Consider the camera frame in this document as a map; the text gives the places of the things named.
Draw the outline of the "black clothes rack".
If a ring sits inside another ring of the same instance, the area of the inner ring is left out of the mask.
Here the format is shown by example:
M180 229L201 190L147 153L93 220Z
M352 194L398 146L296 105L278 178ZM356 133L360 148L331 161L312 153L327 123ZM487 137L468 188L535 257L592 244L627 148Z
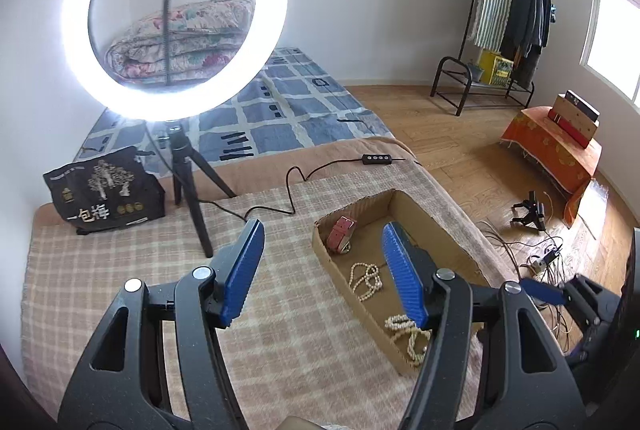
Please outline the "black clothes rack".
M470 98L528 107L555 21L552 0L472 0L458 54L439 61L431 97L452 106L457 117Z

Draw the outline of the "bright window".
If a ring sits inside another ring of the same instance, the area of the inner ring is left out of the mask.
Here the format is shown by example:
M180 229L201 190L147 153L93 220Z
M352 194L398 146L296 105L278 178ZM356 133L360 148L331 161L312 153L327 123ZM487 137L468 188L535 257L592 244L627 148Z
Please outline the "bright window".
M580 64L639 107L639 5L592 0Z

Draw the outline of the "yellow box on rack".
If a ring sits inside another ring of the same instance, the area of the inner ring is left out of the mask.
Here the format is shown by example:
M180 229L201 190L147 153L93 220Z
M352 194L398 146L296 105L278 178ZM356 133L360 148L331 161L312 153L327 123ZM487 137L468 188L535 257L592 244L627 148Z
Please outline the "yellow box on rack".
M483 50L480 52L478 66L483 71L480 82L490 86L501 86L506 88L509 85L514 63L501 55Z

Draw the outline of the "brown leather strap wristwatch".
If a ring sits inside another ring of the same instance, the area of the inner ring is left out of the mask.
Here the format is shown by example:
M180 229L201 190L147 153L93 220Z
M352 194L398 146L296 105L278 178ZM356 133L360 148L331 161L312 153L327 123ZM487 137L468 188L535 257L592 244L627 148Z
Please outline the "brown leather strap wristwatch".
M340 216L326 238L326 248L334 254L347 254L350 251L350 241L356 227L355 219L350 216Z

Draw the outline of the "hanging dark clothes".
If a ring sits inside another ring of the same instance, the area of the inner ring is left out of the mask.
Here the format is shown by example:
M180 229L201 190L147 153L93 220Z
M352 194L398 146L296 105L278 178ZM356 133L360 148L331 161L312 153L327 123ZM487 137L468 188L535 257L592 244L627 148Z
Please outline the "hanging dark clothes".
M551 0L512 0L500 54L514 63L512 79L523 89L532 86L542 49L549 40Z

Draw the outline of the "orange cloth covered box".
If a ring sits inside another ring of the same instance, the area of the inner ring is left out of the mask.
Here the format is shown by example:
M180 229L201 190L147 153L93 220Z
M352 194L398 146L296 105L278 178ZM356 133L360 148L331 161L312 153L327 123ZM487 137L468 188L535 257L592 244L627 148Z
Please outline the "orange cloth covered box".
M570 228L578 217L582 196L596 175L602 146L593 138L587 147L554 122L550 106L522 109L506 127L500 141L517 145L544 168L566 198L562 219Z

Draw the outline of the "blue patchwork bed sheet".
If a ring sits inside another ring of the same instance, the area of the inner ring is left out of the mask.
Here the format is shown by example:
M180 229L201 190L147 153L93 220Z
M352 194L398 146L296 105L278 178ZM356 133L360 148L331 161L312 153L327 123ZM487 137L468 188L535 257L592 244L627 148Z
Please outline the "blue patchwork bed sheet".
M352 138L391 136L384 122L297 48L279 48L224 104L183 119L213 166Z

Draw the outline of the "stacked boxes on orange cloth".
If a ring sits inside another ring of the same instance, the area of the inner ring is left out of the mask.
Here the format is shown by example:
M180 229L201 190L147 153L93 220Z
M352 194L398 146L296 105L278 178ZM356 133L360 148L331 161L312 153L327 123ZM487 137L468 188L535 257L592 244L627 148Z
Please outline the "stacked boxes on orange cloth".
M587 148L599 127L600 112L571 90L559 94L548 117L579 146Z

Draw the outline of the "black snack bag gold print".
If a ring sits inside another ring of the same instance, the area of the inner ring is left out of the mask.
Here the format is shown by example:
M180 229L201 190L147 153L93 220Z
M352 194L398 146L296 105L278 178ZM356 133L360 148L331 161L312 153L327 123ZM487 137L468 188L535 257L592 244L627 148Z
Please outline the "black snack bag gold print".
M79 235L121 230L165 215L165 190L134 146L43 175L56 212Z

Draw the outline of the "black gripper on floor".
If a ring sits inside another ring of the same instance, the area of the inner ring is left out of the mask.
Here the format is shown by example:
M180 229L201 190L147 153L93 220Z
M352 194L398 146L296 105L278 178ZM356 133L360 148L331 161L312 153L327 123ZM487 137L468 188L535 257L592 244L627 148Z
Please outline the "black gripper on floor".
M511 219L512 224L532 226L537 232L546 230L546 210L534 190L528 193L527 199L514 204L512 212L514 213L514 217Z

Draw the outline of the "open brown cardboard box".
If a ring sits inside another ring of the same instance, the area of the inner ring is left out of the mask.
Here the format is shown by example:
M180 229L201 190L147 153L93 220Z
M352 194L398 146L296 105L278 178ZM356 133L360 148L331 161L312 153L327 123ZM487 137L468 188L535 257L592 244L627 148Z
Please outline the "open brown cardboard box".
M337 291L393 368L418 373L428 324L439 315L423 302L435 273L449 268L470 284L488 281L469 251L407 193L384 190L314 222L312 248Z

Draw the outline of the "pink plaid blanket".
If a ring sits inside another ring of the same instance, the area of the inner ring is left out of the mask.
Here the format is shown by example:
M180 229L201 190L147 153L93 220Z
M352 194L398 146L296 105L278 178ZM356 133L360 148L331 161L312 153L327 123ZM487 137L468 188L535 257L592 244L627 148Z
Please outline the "pink plaid blanket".
M271 192L295 211L241 221L209 208L213 248L190 214L79 236L37 228L22 305L29 389L74 428L271 429L299 416L395 429L462 409L474 290L508 277L485 237L411 162ZM382 297L434 332L422 372L401 376L356 315L349 270L323 242L376 198L414 202L373 237Z

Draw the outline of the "folded floral quilt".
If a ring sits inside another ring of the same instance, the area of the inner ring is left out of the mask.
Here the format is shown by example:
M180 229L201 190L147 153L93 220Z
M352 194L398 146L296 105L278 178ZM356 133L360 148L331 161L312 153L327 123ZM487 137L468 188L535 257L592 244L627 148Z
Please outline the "folded floral quilt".
M169 11L172 84L206 81L235 57L254 16L253 0L208 0ZM165 84L162 14L133 23L103 55L116 81L130 86Z

